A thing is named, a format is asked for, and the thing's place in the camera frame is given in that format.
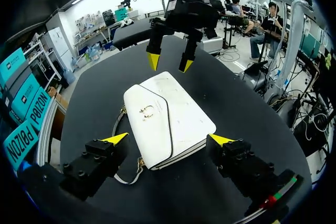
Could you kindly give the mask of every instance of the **floor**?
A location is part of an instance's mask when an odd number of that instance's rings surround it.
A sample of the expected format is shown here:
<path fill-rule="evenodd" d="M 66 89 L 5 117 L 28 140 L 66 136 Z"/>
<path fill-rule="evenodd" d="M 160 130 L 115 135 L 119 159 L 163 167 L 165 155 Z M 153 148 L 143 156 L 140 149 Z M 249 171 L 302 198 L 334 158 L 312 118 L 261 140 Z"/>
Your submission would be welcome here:
<path fill-rule="evenodd" d="M 216 32 L 217 32 L 217 35 L 222 38 L 224 38 L 223 28 L 224 28 L 224 25 L 218 22 Z M 183 38 L 184 34 L 175 33 L 175 36 Z M 249 40 L 250 39 L 248 37 L 242 37 L 240 34 L 236 34 L 235 36 L 232 37 L 232 45 L 236 45 L 237 49 L 224 50 L 222 51 L 222 55 L 218 56 L 217 59 L 234 73 L 240 73 L 244 71 L 251 64 L 251 60 L 249 58 L 250 57 L 250 41 Z M 90 62 L 86 64 L 84 67 L 82 67 L 81 69 L 76 70 L 74 72 L 76 80 L 74 81 L 74 83 L 69 85 L 69 87 L 61 93 L 62 97 L 69 102 L 71 99 L 71 95 L 76 87 L 77 81 L 80 78 L 80 75 L 83 72 L 85 72 L 87 69 L 92 67 L 93 65 L 99 62 L 102 62 L 109 57 L 113 57 L 113 55 L 117 54 L 118 52 L 119 50 L 117 49 L 113 51 L 106 51 L 101 55 L 100 59 L 97 62 Z M 280 52 L 280 55 L 282 58 L 285 56 L 283 51 Z M 281 69 L 283 66 L 282 58 L 278 57 L 278 61 L 276 64 L 276 66 L 279 66 L 278 69 Z M 299 71 L 300 71 L 300 67 L 297 67 L 296 69 L 291 70 L 291 72 L 294 72 L 294 73 L 297 73 Z M 291 81 L 291 84 L 288 87 L 288 91 L 294 90 L 292 92 L 292 95 L 297 96 L 300 93 L 300 91 L 296 91 L 296 90 L 303 91 L 306 88 L 305 83 L 307 83 L 307 80 L 310 80 L 310 79 L 311 79 L 311 76 L 308 76 L 305 72 L 300 73 L 295 79 Z M 312 181 L 315 181 L 321 175 L 321 173 L 320 175 L 317 175 L 316 171 L 320 169 L 320 167 L 323 164 L 324 153 L 316 152 L 312 154 L 311 156 L 307 157 L 307 161 L 308 161 L 310 171 L 312 174 Z"/>

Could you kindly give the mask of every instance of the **man sitting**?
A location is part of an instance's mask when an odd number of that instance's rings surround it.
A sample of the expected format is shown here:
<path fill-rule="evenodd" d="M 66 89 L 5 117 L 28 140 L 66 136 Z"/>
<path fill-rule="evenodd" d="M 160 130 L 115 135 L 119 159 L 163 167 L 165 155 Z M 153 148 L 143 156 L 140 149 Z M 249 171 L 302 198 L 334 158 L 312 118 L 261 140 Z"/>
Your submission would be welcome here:
<path fill-rule="evenodd" d="M 233 13 L 238 14 L 239 16 L 244 16 L 244 11 L 242 7 L 239 5 L 240 0 L 232 0 L 232 9 Z M 248 18 L 238 18 L 234 21 L 234 25 L 236 26 L 247 26 L 245 31 L 243 32 L 243 36 L 247 36 L 247 33 L 253 28 L 254 23 Z"/>
<path fill-rule="evenodd" d="M 278 16 L 279 7 L 274 2 L 270 2 L 268 4 L 268 7 L 269 7 L 269 15 L 262 22 L 260 29 L 262 31 L 274 31 L 275 33 L 281 35 L 282 26 L 284 24 L 284 21 L 280 16 Z M 259 35 L 259 36 L 256 36 L 250 39 L 250 44 L 251 44 L 250 59 L 252 61 L 258 61 L 260 57 L 258 44 L 262 44 L 264 42 L 264 39 L 265 39 L 265 35 Z M 268 58 L 273 59 L 275 56 L 274 54 L 278 48 L 279 42 L 271 38 L 268 40 L 268 42 L 270 43 L 270 50 L 268 53 Z"/>

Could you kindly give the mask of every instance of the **shelf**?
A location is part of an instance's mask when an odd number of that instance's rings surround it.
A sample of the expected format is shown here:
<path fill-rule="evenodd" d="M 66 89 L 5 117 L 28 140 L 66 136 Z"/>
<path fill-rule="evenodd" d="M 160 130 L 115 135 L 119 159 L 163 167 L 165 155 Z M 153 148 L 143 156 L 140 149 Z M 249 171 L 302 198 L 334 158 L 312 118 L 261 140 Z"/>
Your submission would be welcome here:
<path fill-rule="evenodd" d="M 54 53 L 54 51 L 52 50 L 51 52 L 47 53 L 47 56 L 49 56 L 49 55 L 51 55 L 53 53 Z"/>
<path fill-rule="evenodd" d="M 53 78 L 55 77 L 56 73 L 53 73 L 52 76 L 50 77 L 47 85 L 45 86 L 44 90 L 46 90 L 48 88 L 48 86 L 50 85 L 51 81 L 53 80 Z"/>
<path fill-rule="evenodd" d="M 41 51 L 41 52 L 39 52 L 39 53 L 37 53 L 35 56 L 33 56 L 32 58 L 31 58 L 31 60 L 29 60 L 29 65 L 34 61 L 34 60 L 36 60 L 36 58 L 37 57 L 39 57 L 41 54 L 43 54 L 43 51 Z"/>
<path fill-rule="evenodd" d="M 26 55 L 27 53 L 29 53 L 30 51 L 32 51 L 37 45 L 40 45 L 40 43 L 36 43 L 34 44 L 31 48 L 29 48 L 27 51 L 25 51 L 23 54 Z"/>

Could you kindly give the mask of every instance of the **black table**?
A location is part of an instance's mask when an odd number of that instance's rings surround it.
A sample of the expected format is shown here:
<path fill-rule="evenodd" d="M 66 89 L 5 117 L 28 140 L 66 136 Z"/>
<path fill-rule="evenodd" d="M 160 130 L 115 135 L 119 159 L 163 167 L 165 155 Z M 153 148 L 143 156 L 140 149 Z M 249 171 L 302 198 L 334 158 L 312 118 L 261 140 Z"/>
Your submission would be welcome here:
<path fill-rule="evenodd" d="M 111 135 L 123 105 L 124 92 L 136 83 L 169 71 L 217 126 L 217 135 L 243 138 L 275 173 L 286 168 L 304 177 L 288 202 L 293 210 L 311 190 L 306 158 L 280 117 L 228 68 L 202 50 L 186 73 L 178 71 L 186 42 L 175 36 L 162 41 L 157 71 L 151 70 L 147 43 L 128 48 L 85 71 L 72 94 L 61 139 L 61 163 L 70 162 L 93 138 Z M 117 133 L 129 132 L 130 151 L 118 174 L 130 181 L 136 171 L 138 147 L 127 117 Z M 241 219 L 251 201 L 229 178 L 223 178 L 205 149 L 162 170 L 145 170 L 131 186 L 107 178 L 87 202 L 134 222 L 232 223 Z"/>
<path fill-rule="evenodd" d="M 119 27 L 115 31 L 113 45 L 121 51 L 139 41 L 149 39 L 150 34 L 151 23 L 149 18 L 135 20 L 132 25 Z"/>

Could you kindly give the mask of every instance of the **white cabinet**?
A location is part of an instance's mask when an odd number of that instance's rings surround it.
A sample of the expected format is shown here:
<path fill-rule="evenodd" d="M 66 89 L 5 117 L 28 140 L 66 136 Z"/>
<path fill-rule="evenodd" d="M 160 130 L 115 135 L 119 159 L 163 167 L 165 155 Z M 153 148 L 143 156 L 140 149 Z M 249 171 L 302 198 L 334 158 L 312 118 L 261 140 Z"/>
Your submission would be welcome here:
<path fill-rule="evenodd" d="M 55 29 L 50 30 L 49 34 L 50 34 L 52 43 L 54 44 L 54 47 L 60 56 L 69 50 L 68 45 L 59 27 L 56 27 Z"/>
<path fill-rule="evenodd" d="M 74 70 L 71 65 L 72 61 L 72 53 L 70 50 L 66 51 L 61 57 L 60 57 L 61 62 L 63 62 L 64 67 L 69 69 L 71 72 Z"/>

